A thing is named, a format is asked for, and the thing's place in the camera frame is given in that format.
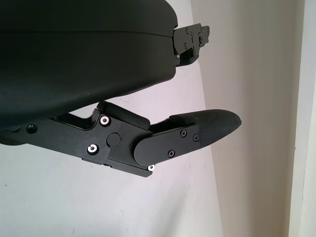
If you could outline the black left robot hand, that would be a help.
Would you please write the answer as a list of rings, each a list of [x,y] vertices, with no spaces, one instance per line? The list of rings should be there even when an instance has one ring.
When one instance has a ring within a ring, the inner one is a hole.
[[[30,144],[148,177],[241,126],[213,109],[147,118],[110,103],[172,79],[208,43],[208,26],[180,28],[164,0],[3,0],[0,142]]]

